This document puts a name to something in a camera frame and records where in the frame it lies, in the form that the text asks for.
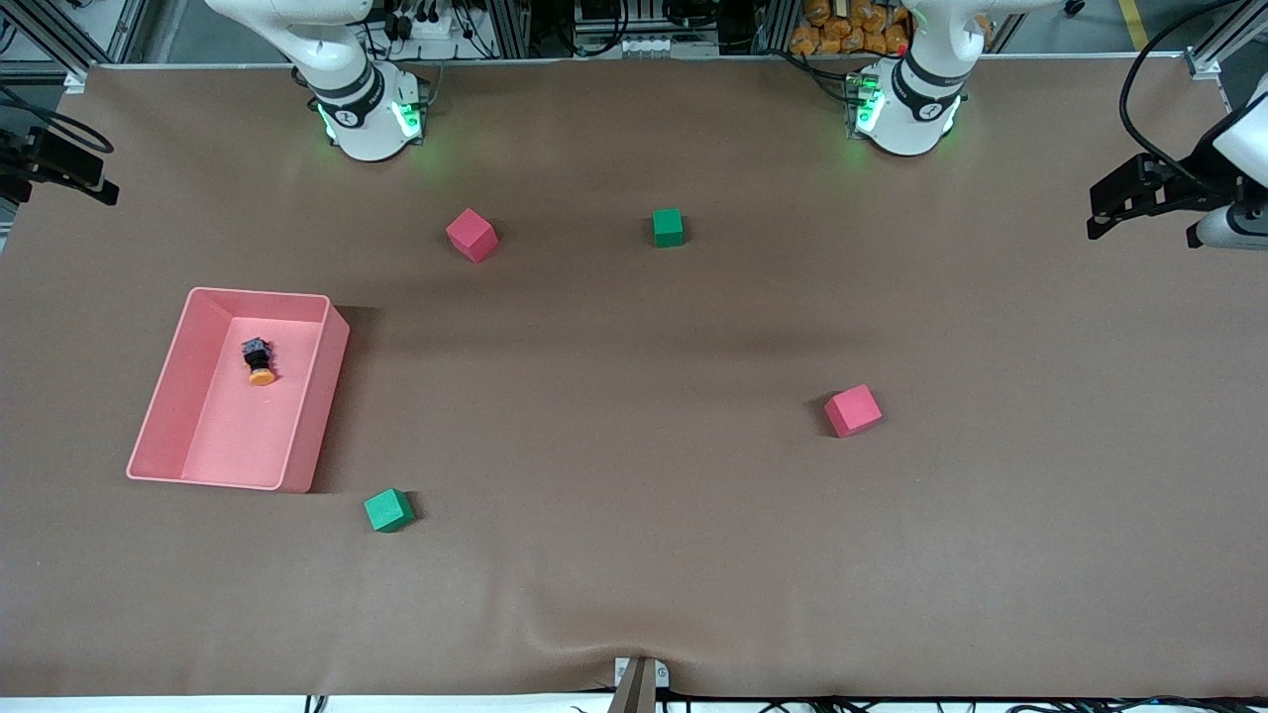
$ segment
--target black object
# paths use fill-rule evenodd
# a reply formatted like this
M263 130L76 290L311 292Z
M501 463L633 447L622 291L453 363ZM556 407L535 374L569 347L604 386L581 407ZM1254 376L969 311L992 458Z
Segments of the black object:
M269 351L265 349L247 351L242 355L242 359L246 362L247 367L251 367L252 372L269 368Z
M1145 152L1125 161L1088 192L1092 204L1092 217L1087 223L1088 240L1098 240L1116 225L1140 216L1160 216L1172 211L1213 211L1222 206L1241 204L1248 197L1248 188L1253 190L1257 186L1215 148L1213 142L1225 129L1260 104L1264 96L1248 101L1246 105L1220 119L1198 140L1193 151L1181 160L1173 159L1145 138L1127 113L1132 82L1154 47L1184 23L1235 1L1219 0L1177 19L1145 44L1127 70L1118 95L1118 117L1123 128L1145 148ZM1189 247L1200 247L1201 242L1193 233L1191 228Z
M242 360L246 362L247 367L251 367L251 372L268 372L269 360L273 356L273 351L269 349L269 344L260 337L249 339L242 344Z
M728 0L718 11L718 53L748 55L757 34L753 0Z
M720 0L664 0L661 5L664 19L685 28L697 29L718 22Z
M32 183L56 183L114 206L119 186L105 180L104 169L100 156L43 127L25 137L0 131L0 197L13 203L30 199Z

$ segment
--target table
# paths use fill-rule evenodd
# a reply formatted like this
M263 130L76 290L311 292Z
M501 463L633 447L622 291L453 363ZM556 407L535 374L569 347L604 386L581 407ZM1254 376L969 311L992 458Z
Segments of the table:
M119 206L42 186L0 259L4 691L1268 693L1265 264L1084 240L1126 67L985 61L910 160L779 62L454 67L377 165L280 70L94 71ZM1222 112L1136 91L1177 152ZM313 494L123 477L194 285L351 324Z

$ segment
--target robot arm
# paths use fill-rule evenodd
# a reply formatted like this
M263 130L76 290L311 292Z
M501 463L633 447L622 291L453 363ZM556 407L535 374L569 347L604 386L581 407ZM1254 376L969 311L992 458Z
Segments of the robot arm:
M976 15L1051 4L1055 0L904 0L915 19L910 49L865 70L877 76L879 99L857 132L899 156L933 148L951 131L960 89L985 46Z
M1188 175L1137 154L1101 179L1090 190L1088 239L1140 216L1207 211L1187 231L1189 247L1268 250L1268 75L1179 164Z
M370 0L207 0L217 13L269 41L317 95L331 141L353 159L380 161L422 137L424 112L415 75L374 62L349 23Z

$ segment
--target black cable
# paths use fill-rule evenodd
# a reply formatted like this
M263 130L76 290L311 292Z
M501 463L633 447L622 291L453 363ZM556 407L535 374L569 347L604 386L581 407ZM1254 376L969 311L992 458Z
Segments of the black cable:
M1197 178L1196 175L1193 175L1188 169L1186 169L1184 166L1182 166L1179 161L1177 161L1169 154L1167 154L1165 151L1163 151L1161 148L1159 148L1158 146L1155 146L1154 142L1151 142L1148 138L1145 138L1145 134L1140 133L1140 129L1136 128L1136 124L1132 123L1131 117L1127 114L1127 98L1131 95L1131 85L1136 81L1136 74L1140 72L1140 66L1145 63L1145 57L1148 57L1149 53L1153 52L1154 48L1158 47L1158 44L1168 34L1170 34L1170 33L1175 32L1177 29L1179 29L1181 25L1183 25L1186 23L1189 23L1189 22L1192 22L1193 19L1196 19L1196 18L1198 18L1201 15L1205 15L1206 13L1210 13L1212 10L1217 10L1217 9L1224 8L1226 5L1232 5L1234 3L1240 3L1240 1L1241 0L1219 0L1219 1L1212 3L1210 5L1203 5L1202 8L1197 8L1196 10L1193 10L1191 13L1186 13L1183 16L1181 16L1179 19L1177 19L1175 22L1173 22L1172 24L1167 25L1161 32L1159 32L1158 34L1155 34L1153 37L1153 39L1150 39L1148 43L1145 43L1145 47L1141 48L1141 51L1140 51L1139 55L1136 55L1136 60L1131 63L1131 69L1127 70L1127 77L1123 79L1123 81L1122 81L1122 91L1118 94L1118 119L1122 121L1122 128L1127 129L1127 133L1136 141L1136 143L1139 143L1141 146L1141 148L1144 148L1145 151L1149 151L1150 154L1158 156L1158 160L1161 161L1161 162L1164 162L1164 164L1167 164L1173 171L1175 171L1177 174L1179 174L1179 175L1184 176L1186 179L1193 181L1194 184L1202 186L1202 190L1205 190L1205 192L1207 192L1210 194L1213 194L1213 195L1224 195L1224 192L1215 189L1213 186L1208 185L1206 181L1203 181L1200 178Z
M625 38L625 32L630 27L630 11L629 8L625 5L625 0L612 0L612 1L616 4L615 8L616 11L612 14L612 36L607 38L607 42L605 42L604 46L600 47L598 49L586 49L585 47L577 47L568 37L564 36L564 30L568 28L569 23L564 22L560 24L557 19L555 34L559 37L559 42L563 44L564 49L567 49L572 55L576 55L577 57L597 57L600 55L604 55L605 52L611 52L618 44L620 44L621 39Z
M799 58L796 55L792 55L791 52L785 52L784 49L776 49L776 48L772 47L770 49L758 49L756 52L756 55L773 55L776 57L782 57L784 61L786 61L787 63L792 65L794 67L801 70L803 72L806 72L806 74L810 74L810 75L814 75L814 76L818 76L818 77L823 77L823 79L834 79L834 80L838 80L838 81L846 81L846 76L847 76L846 74L842 74L842 72L829 72L827 70L820 70L818 67L812 66L810 62L808 62L808 61L805 61L803 58ZM869 56L872 56L872 57L881 57L881 58L885 58L885 60L898 60L899 58L899 55L881 55L879 52L867 52L867 51L851 52L851 55L869 55Z
M1045 703L1023 703L1013 705L1007 713L1123 713L1141 705L1181 705L1207 710L1208 713L1239 713L1239 704L1225 705L1220 699L1197 700L1174 695L1159 695L1141 699L1118 699L1113 703L1101 700L1051 700Z
M306 695L304 713L322 713L326 709L327 702L330 702L328 695Z
M458 14L459 8L462 8L463 13L467 15L465 24L463 24L463 18ZM476 24L476 19L472 16L472 9L470 5L467 4L467 0L454 0L453 10L454 18L458 20L458 25L463 29L463 37L467 38L467 42L472 43L472 47L479 52L481 57L486 60L496 58L493 48L484 44L484 37L479 33L479 28Z
M75 143L79 143L80 146L90 151L96 151L99 154L114 152L114 145L110 143L110 140L104 137L101 132L85 124L84 122L79 119L72 119L71 117L67 117L66 114L60 114L52 109L36 107L30 101L27 101L22 96L14 94L14 91L8 86L5 86L3 82L0 82L0 93L4 93L6 96L9 96L9 99L0 99L0 107L9 107L10 109L20 109L23 112L27 112L28 114L32 114L36 118L44 122L44 124L47 124L49 129L56 129L57 133L62 134L70 141L74 141ZM76 133L67 127L75 127L76 129L82 132L82 134Z
M828 96L833 98L834 100L837 100L837 101L839 101L839 103L842 103L842 104L844 104L847 107L862 107L864 105L864 101L861 99L851 99L851 98L848 98L848 96L846 96L843 94L837 94L836 91L833 91L832 86L824 84L824 82L827 82L829 80L825 80L825 79L815 76L815 75L810 75L810 79L814 80L814 84L819 88L820 91L823 91ZM866 708L857 708L857 709L851 710L851 713L864 713L864 710L866 710Z
M380 49L378 43L374 42L374 33L370 30L369 20L361 20L361 27L365 28L365 42L369 47L363 44L361 47L370 53L372 60L387 60L391 55L388 49Z

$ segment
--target pink plastic bin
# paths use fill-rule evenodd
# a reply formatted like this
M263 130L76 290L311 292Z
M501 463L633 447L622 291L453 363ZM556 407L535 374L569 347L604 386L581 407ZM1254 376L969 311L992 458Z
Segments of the pink plastic bin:
M273 348L269 386L251 386L242 343ZM320 294L195 287L185 299L128 477L307 492L347 345Z

